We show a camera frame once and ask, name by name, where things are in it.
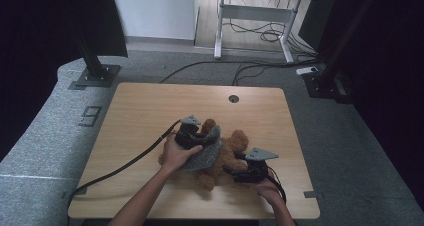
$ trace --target wrist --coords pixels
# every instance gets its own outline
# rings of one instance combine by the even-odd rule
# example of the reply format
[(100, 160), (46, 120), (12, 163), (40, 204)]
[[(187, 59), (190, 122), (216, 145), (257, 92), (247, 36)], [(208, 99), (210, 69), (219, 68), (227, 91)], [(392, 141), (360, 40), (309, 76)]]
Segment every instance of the wrist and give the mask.
[(177, 170), (174, 169), (173, 167), (169, 167), (166, 165), (162, 165), (162, 167), (159, 169), (160, 174), (162, 174), (165, 177), (171, 177), (172, 174), (174, 174)]
[(283, 198), (280, 196), (280, 194), (265, 197), (265, 200), (266, 200), (266, 201), (267, 201), (267, 202), (268, 202), (271, 206), (277, 206), (277, 205), (280, 205), (281, 203), (283, 203), (283, 204), (284, 204), (284, 200), (283, 200)]

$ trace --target floor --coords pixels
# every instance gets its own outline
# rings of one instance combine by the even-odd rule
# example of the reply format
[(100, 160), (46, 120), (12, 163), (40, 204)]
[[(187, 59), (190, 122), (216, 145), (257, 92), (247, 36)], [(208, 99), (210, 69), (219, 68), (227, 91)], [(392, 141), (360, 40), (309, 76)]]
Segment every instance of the floor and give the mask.
[[(225, 0), (226, 4), (235, 4), (235, 5), (247, 5), (247, 6), (256, 6), (256, 7), (270, 7), (270, 8), (292, 8), (296, 0)], [(302, 0), (299, 5), (299, 12), (296, 16), (295, 23), (293, 25), (293, 35), (302, 43), (305, 43), (301, 38), (297, 37), (299, 28), (305, 17), (305, 13), (308, 9), (309, 3), (311, 0)], [(199, 0), (199, 16), (198, 16), (198, 25), (196, 31), (196, 40), (195, 45), (198, 47), (214, 47), (215, 45), (215, 35), (218, 27), (218, 2), (219, 0)], [(261, 21), (251, 21), (251, 20), (231, 20), (232, 24), (243, 27), (241, 29), (237, 26), (231, 27), (229, 25), (230, 20), (223, 20), (224, 26), (222, 29), (223, 35), (223, 48), (232, 48), (232, 49), (251, 49), (251, 50), (261, 50), (261, 51), (282, 51), (279, 41), (276, 42), (267, 42), (261, 40), (261, 34), (257, 33), (237, 33), (237, 31), (245, 31), (244, 29), (257, 29), (258, 31), (266, 31), (274, 29), (276, 31), (282, 32), (284, 27), (278, 24), (272, 24), (271, 27), (267, 26), (270, 22), (261, 22)], [(268, 40), (277, 39), (273, 35), (265, 35)]]
[[(127, 46), (128, 59), (100, 57), (102, 63), (122, 66), (111, 88), (69, 90), (85, 68), (82, 60), (59, 69), (52, 95), (0, 164), (0, 225), (65, 225), (67, 197), (79, 182), (120, 82), (158, 83), (184, 65), (207, 62), (165, 83), (231, 85), (244, 60), (284, 62), (280, 53), (233, 49), (216, 64), (212, 49), (178, 40), (128, 38)], [(298, 225), (423, 225), (423, 211), (355, 108), (310, 98), (295, 73), (301, 67), (269, 68), (261, 74), (263, 68), (249, 69), (244, 76), (257, 76), (239, 81), (285, 92), (321, 210), (318, 219), (297, 220)], [(87, 106), (100, 106), (99, 118), (93, 127), (78, 126)], [(83, 220), (73, 220), (71, 225), (81, 224)]]

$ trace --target human hand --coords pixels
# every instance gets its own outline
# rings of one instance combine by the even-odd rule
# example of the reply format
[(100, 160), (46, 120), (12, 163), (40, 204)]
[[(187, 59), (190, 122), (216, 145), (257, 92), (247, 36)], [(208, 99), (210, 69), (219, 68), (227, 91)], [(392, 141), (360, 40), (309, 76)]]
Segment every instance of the human hand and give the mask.
[[(268, 174), (274, 178), (274, 174), (271, 170), (268, 170)], [(250, 188), (256, 190), (259, 195), (265, 198), (269, 204), (274, 204), (276, 200), (283, 200), (280, 195), (280, 191), (269, 179), (264, 179), (259, 183), (247, 183)]]
[(173, 130), (166, 137), (166, 141), (163, 148), (163, 164), (162, 169), (166, 169), (169, 172), (173, 173), (177, 171), (187, 159), (202, 150), (202, 145), (197, 145), (189, 150), (186, 150), (179, 146), (177, 142), (175, 142), (175, 131)]

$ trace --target wire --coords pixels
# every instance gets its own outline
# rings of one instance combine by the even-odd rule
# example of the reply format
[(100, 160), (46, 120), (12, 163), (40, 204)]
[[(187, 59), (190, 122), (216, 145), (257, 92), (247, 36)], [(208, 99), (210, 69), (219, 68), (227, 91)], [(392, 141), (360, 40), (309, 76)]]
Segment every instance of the wire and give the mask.
[[(93, 184), (96, 184), (96, 183), (98, 183), (98, 182), (100, 182), (100, 181), (103, 181), (103, 180), (105, 180), (105, 179), (107, 179), (107, 178), (110, 178), (110, 177), (112, 177), (112, 176), (114, 176), (114, 175), (116, 175), (116, 174), (118, 174), (118, 173), (120, 173), (120, 172), (122, 172), (123, 170), (125, 170), (126, 168), (128, 168), (129, 166), (131, 166), (131, 165), (133, 165), (135, 162), (137, 162), (138, 160), (140, 160), (141, 158), (143, 158), (144, 156), (146, 156), (148, 153), (150, 153), (150, 151), (152, 151), (154, 148), (156, 148), (156, 146), (158, 146), (158, 144), (166, 137), (166, 136), (168, 136), (168, 134), (170, 134), (171, 132), (172, 132), (172, 129), (175, 127), (175, 125), (177, 125), (179, 122), (180, 122), (181, 120), (177, 120), (175, 123), (173, 123), (172, 125), (171, 125), (171, 127), (169, 127), (168, 128), (168, 130), (166, 130), (165, 131), (165, 133), (163, 133), (162, 134), (162, 136), (160, 136), (157, 140), (156, 140), (156, 142), (154, 142), (153, 144), (152, 144), (152, 146), (150, 146), (149, 148), (147, 148), (146, 150), (144, 150), (141, 154), (139, 154), (137, 157), (135, 157), (133, 160), (131, 160), (130, 162), (128, 162), (128, 163), (126, 163), (124, 166), (122, 166), (122, 167), (120, 167), (120, 168), (118, 168), (117, 170), (115, 170), (115, 171), (113, 171), (113, 172), (111, 172), (111, 173), (109, 173), (109, 174), (106, 174), (106, 175), (104, 175), (104, 176), (102, 176), (102, 177), (100, 177), (100, 178), (97, 178), (97, 179), (94, 179), (94, 180), (92, 180), (92, 181), (90, 181), (90, 182), (88, 182), (88, 183), (86, 183), (86, 184), (84, 184), (84, 185), (82, 185), (82, 186), (80, 186), (79, 188), (77, 188), (74, 192), (72, 192), (71, 193), (71, 195), (69, 196), (69, 200), (68, 200), (68, 209), (69, 209), (69, 206), (71, 205), (71, 202), (72, 202), (72, 199), (74, 198), (74, 196), (78, 193), (78, 192), (80, 192), (80, 191), (82, 191), (82, 190), (84, 190), (84, 189), (86, 189), (86, 188), (88, 188), (88, 187), (90, 187), (90, 186), (92, 186)], [(71, 221), (71, 218), (69, 217), (69, 214), (68, 214), (68, 217), (67, 217), (67, 225), (70, 225), (70, 221)]]
[(281, 184), (280, 179), (278, 178), (278, 175), (275, 172), (275, 170), (273, 168), (269, 167), (269, 166), (268, 166), (268, 169), (270, 169), (272, 171), (272, 173), (274, 174), (274, 176), (277, 178), (278, 183)]
[[(291, 1), (291, 0), (287, 0), (287, 6), (286, 6), (286, 8), (287, 8), (287, 9), (288, 9), (288, 7), (289, 7), (289, 5), (290, 5), (290, 1)], [(277, 0), (275, 0), (275, 2), (276, 2), (276, 5), (275, 5), (275, 6), (278, 8), (278, 7), (279, 7), (279, 5), (280, 5), (281, 0), (278, 0), (278, 2), (277, 2)], [(275, 29), (272, 27), (272, 25), (273, 25), (273, 24), (283, 27), (283, 31), (275, 30)], [(234, 23), (232, 22), (232, 19), (230, 19), (230, 22), (229, 22), (229, 23), (223, 23), (222, 25), (223, 25), (223, 26), (224, 26), (224, 25), (230, 25), (230, 26), (231, 26), (231, 29), (232, 29), (234, 32), (237, 32), (237, 33), (245, 33), (245, 32), (258, 33), (258, 34), (260, 34), (260, 39), (261, 39), (262, 41), (265, 41), (265, 42), (277, 42), (277, 41), (279, 41), (279, 40), (281, 39), (281, 37), (283, 36), (284, 31), (285, 31), (285, 29), (286, 29), (286, 25), (285, 25), (285, 24), (281, 24), (281, 23), (274, 23), (274, 22), (270, 22), (270, 23), (265, 24), (264, 26), (261, 26), (261, 27), (259, 27), (259, 28), (255, 28), (255, 29), (247, 29), (247, 28), (244, 28), (244, 27), (239, 26), (239, 25), (237, 25), (237, 24), (234, 24)], [(263, 29), (263, 28), (265, 28), (265, 27), (267, 27), (267, 26), (269, 26), (269, 27), (270, 27), (270, 29), (269, 29), (269, 30), (259, 31), (259, 30), (261, 30), (261, 29)], [(289, 45), (291, 46), (291, 48), (293, 49), (293, 51), (295, 51), (295, 52), (297, 52), (297, 53), (303, 54), (303, 55), (305, 55), (305, 56), (309, 55), (310, 57), (317, 57), (317, 55), (318, 55), (318, 54), (314, 51), (314, 49), (313, 49), (313, 48), (311, 48), (310, 46), (305, 45), (305, 44), (301, 43), (299, 40), (297, 40), (297, 39), (296, 39), (296, 37), (293, 35), (293, 33), (292, 33), (292, 32), (290, 32), (290, 35), (289, 35), (289, 37), (288, 37), (288, 43), (289, 43)]]
[(183, 66), (182, 68), (175, 70), (174, 72), (172, 72), (171, 74), (166, 76), (164, 79), (162, 79), (159, 83), (165, 82), (167, 79), (169, 79), (173, 75), (183, 71), (184, 69), (187, 69), (187, 68), (199, 65), (199, 64), (235, 64), (235, 63), (239, 64), (239, 63), (249, 63), (249, 62), (254, 62), (254, 61), (242, 61), (242, 62), (240, 62), (240, 61), (202, 61), (202, 62), (192, 63), (192, 64)]
[(249, 77), (249, 76), (243, 76), (243, 77), (238, 78), (238, 76), (240, 75), (241, 72), (243, 72), (247, 69), (250, 69), (250, 68), (265, 67), (260, 73), (257, 73), (256, 75), (253, 75), (253, 76), (250, 76), (250, 77), (256, 77), (256, 76), (259, 76), (260, 74), (262, 74), (265, 70), (270, 69), (270, 68), (290, 68), (290, 67), (295, 67), (295, 66), (301, 66), (301, 65), (306, 65), (306, 64), (316, 64), (316, 63), (321, 63), (321, 61), (317, 60), (317, 59), (311, 59), (311, 60), (306, 60), (306, 61), (292, 63), (292, 64), (286, 64), (286, 63), (255, 63), (253, 65), (248, 65), (248, 66), (245, 66), (245, 67), (241, 67), (241, 65), (240, 65), (239, 68), (236, 71), (236, 74), (234, 75), (232, 85), (238, 86), (238, 81), (240, 79)]
[(271, 183), (273, 183), (278, 188), (278, 191), (280, 191), (281, 197), (283, 198), (284, 203), (287, 203), (286, 192), (284, 191), (283, 186), (281, 186), (281, 183), (275, 181), (275, 179), (273, 177), (271, 177), (269, 174), (267, 174), (265, 176), (265, 178), (267, 178), (269, 181), (271, 181)]

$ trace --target stuffed animal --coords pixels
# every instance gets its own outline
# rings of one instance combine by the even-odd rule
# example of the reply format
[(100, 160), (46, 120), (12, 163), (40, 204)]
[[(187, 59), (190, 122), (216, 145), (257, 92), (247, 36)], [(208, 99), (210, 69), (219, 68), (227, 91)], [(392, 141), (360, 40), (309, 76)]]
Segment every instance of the stuffed animal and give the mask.
[[(215, 125), (215, 120), (207, 119), (202, 125), (201, 133), (208, 134)], [(233, 170), (247, 170), (247, 165), (234, 156), (234, 152), (243, 152), (247, 149), (249, 139), (246, 134), (242, 130), (235, 130), (230, 137), (221, 138), (221, 140), (222, 147), (215, 163), (210, 168), (198, 171), (198, 182), (200, 186), (209, 191), (212, 191), (215, 187), (218, 177), (225, 174), (222, 168), (223, 165), (230, 166)], [(162, 155), (159, 156), (158, 161), (162, 165)]]

